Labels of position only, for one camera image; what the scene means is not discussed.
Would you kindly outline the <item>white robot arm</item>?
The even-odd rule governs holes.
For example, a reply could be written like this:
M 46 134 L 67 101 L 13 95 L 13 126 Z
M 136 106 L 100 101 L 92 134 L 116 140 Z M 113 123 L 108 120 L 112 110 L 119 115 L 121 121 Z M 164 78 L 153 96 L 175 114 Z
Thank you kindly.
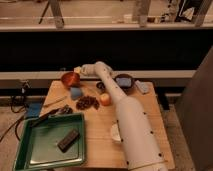
M 74 71 L 85 76 L 97 76 L 104 83 L 115 104 L 117 125 L 128 170 L 168 171 L 142 104 L 124 93 L 112 78 L 111 67 L 98 61 L 75 67 Z

